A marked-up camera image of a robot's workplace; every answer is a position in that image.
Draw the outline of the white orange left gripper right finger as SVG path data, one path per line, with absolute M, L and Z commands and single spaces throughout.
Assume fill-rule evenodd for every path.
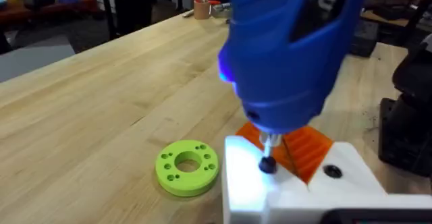
M 310 191 L 345 194 L 385 194 L 371 169 L 348 142 L 335 142 L 305 126 L 282 138 L 290 171 Z

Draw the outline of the white orange left gripper left finger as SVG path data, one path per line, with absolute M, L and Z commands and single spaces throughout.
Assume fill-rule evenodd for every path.
M 259 130 L 244 124 L 235 136 L 225 139 L 222 190 L 224 223 L 265 223 L 267 197 L 284 190 L 306 191 L 309 170 L 304 157 L 295 153 L 304 142 L 305 130 L 282 138 L 274 150 L 277 171 L 264 173 L 259 168 L 263 145 Z

